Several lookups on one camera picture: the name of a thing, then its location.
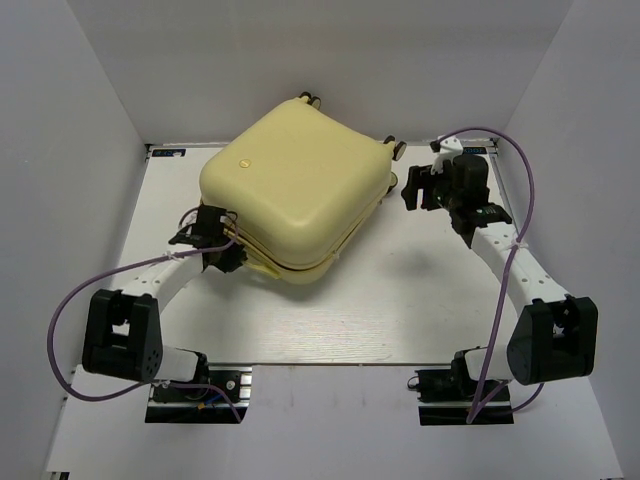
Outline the yellow suitcase with black lining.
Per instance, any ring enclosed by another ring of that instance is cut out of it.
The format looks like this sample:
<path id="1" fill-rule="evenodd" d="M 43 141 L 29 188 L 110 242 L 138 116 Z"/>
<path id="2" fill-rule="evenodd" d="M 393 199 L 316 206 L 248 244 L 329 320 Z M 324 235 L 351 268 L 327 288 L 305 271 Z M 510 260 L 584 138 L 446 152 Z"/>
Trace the yellow suitcase with black lining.
<path id="1" fill-rule="evenodd" d="M 242 265 L 289 284 L 318 281 L 397 186 L 406 151 L 359 133 L 304 91 L 270 110 L 202 167 L 202 204 L 236 215 Z"/>

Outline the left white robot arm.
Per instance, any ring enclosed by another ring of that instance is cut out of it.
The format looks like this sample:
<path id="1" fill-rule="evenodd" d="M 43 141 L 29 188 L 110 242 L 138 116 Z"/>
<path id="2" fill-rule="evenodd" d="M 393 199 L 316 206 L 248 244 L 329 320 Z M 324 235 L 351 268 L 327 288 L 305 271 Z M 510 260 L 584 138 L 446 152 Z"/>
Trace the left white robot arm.
<path id="1" fill-rule="evenodd" d="M 168 250 L 146 262 L 133 280 L 93 294 L 82 351 L 83 368 L 139 383 L 176 382 L 188 398 L 211 387 L 205 354 L 164 343 L 160 316 L 171 300 L 207 268 L 232 271 L 245 259 L 238 214 L 201 205 L 196 220 L 169 240 Z"/>

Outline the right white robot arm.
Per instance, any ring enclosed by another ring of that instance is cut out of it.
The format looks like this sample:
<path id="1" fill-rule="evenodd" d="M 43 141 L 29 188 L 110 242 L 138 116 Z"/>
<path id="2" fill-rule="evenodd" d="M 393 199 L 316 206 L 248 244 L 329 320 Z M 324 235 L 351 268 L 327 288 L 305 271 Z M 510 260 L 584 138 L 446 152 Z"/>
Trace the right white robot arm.
<path id="1" fill-rule="evenodd" d="M 595 363 L 598 310 L 588 297 L 575 297 L 553 280 L 527 247 L 517 243 L 511 217 L 489 199 L 489 167 L 477 155 L 447 160 L 439 173 L 412 166 L 401 196 L 408 210 L 444 209 L 454 231 L 498 280 L 518 320 L 505 345 L 484 359 L 483 347 L 460 351 L 451 374 L 453 390 L 472 399 L 491 381 L 522 385 L 585 377 Z"/>

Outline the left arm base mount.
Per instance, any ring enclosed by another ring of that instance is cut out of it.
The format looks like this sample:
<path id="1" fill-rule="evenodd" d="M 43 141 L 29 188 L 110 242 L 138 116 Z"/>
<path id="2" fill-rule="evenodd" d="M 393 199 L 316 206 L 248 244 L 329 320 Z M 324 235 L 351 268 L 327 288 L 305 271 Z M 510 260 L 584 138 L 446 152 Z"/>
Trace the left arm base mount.
<path id="1" fill-rule="evenodd" d="M 204 385 L 154 386 L 147 401 L 147 424 L 235 425 L 250 404 L 251 367 L 209 366 Z"/>

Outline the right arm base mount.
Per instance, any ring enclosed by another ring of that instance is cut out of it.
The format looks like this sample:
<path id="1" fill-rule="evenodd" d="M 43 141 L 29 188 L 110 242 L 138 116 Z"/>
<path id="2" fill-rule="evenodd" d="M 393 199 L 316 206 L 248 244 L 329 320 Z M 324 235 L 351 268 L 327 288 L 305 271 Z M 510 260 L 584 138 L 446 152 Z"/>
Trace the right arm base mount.
<path id="1" fill-rule="evenodd" d="M 407 389 L 417 394 L 421 426 L 467 426 L 477 382 L 457 379 L 451 368 L 416 370 L 407 381 Z M 511 398 L 503 387 L 476 415 L 472 426 L 514 423 Z"/>

